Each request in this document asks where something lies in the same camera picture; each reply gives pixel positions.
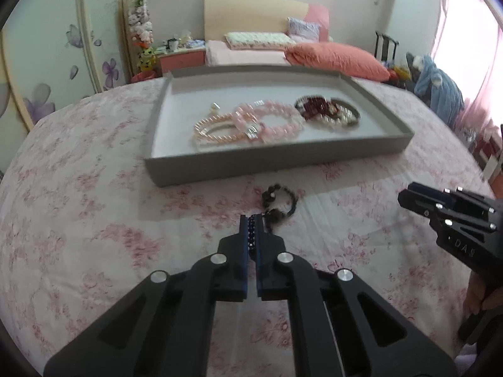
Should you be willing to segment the person's right hand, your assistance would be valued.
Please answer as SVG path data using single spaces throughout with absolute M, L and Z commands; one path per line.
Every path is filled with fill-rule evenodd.
M 472 272 L 466 290 L 464 311 L 466 315 L 478 315 L 480 311 L 490 311 L 503 305 L 502 288 L 486 296 L 486 284 L 481 276 Z

